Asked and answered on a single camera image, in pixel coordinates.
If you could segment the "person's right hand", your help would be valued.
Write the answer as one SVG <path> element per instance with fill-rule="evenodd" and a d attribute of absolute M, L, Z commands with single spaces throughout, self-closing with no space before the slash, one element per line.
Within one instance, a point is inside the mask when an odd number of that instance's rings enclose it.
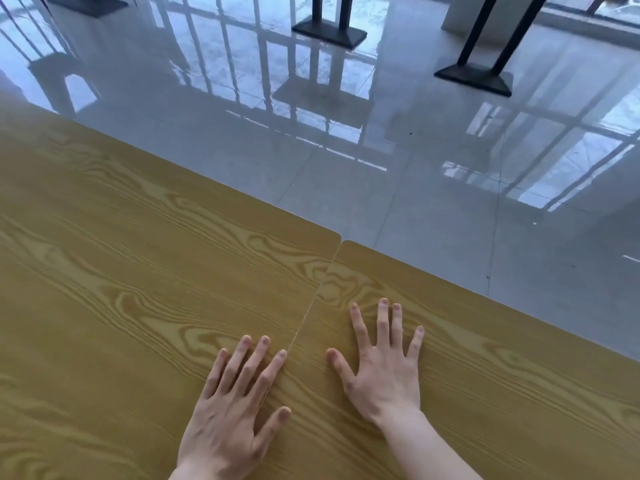
<path fill-rule="evenodd" d="M 373 423 L 373 417 L 386 405 L 408 403 L 420 407 L 419 364 L 406 366 L 404 357 L 403 309 L 389 302 L 390 350 L 382 353 L 373 343 L 360 307 L 349 309 L 358 348 L 356 386 L 348 399 L 361 416 Z"/>

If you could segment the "person's left hand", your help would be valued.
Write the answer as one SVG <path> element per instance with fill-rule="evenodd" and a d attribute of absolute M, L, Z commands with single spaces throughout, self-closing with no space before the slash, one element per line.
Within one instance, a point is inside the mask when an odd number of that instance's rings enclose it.
<path fill-rule="evenodd" d="M 287 352 L 277 352 L 260 375 L 255 375 L 252 385 L 238 385 L 239 373 L 255 346 L 251 336 L 244 335 L 233 354 L 228 351 L 214 395 L 201 393 L 196 402 L 180 442 L 176 466 L 188 458 L 215 458 L 228 464 L 228 480 L 244 480 L 264 459 L 254 460 L 252 456 L 252 442 L 258 433 L 255 422 Z"/>

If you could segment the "person's left forearm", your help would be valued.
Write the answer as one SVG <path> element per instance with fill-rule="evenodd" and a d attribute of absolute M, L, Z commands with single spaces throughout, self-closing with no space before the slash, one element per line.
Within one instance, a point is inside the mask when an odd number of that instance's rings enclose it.
<path fill-rule="evenodd" d="M 215 458 L 188 458 L 176 466 L 168 480 L 228 480 L 228 464 Z"/>

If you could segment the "person's right forearm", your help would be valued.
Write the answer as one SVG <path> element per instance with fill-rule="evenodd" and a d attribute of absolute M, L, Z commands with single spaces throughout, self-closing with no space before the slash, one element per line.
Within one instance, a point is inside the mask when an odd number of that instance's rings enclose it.
<path fill-rule="evenodd" d="M 372 421 L 407 480 L 483 480 L 437 433 L 420 407 L 386 405 Z"/>

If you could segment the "black metal table base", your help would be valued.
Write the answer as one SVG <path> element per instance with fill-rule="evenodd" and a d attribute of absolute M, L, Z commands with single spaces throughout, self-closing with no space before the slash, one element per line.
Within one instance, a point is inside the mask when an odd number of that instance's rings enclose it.
<path fill-rule="evenodd" d="M 123 0 L 46 0 L 48 3 L 62 7 L 74 13 L 91 18 L 103 18 L 126 9 L 129 4 Z"/>
<path fill-rule="evenodd" d="M 296 23 L 295 33 L 354 50 L 367 37 L 367 32 L 350 25 L 353 0 L 340 0 L 339 19 L 331 22 L 323 17 L 323 0 L 312 0 L 312 12 L 306 19 Z"/>
<path fill-rule="evenodd" d="M 519 47 L 546 1 L 547 0 L 531 1 L 494 65 L 492 65 L 492 67 L 485 67 L 468 62 L 497 2 L 497 0 L 485 0 L 469 32 L 458 60 L 454 64 L 434 72 L 434 76 L 438 79 L 455 82 L 492 94 L 507 98 L 510 97 L 513 94 L 513 80 L 504 80 L 501 73 L 511 56 Z"/>

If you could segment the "white pillar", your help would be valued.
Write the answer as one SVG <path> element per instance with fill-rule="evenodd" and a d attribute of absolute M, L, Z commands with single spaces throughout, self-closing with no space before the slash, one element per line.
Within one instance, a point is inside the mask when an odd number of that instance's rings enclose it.
<path fill-rule="evenodd" d="M 533 0 L 496 0 L 482 36 L 506 38 Z M 476 21 L 485 0 L 451 0 L 441 29 L 457 35 L 467 35 Z"/>

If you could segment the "window frame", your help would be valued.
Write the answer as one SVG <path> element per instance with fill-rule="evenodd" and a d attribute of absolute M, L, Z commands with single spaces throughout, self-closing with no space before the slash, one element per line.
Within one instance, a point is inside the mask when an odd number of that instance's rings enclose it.
<path fill-rule="evenodd" d="M 597 21 L 640 29 L 640 0 L 547 0 L 545 5 Z"/>

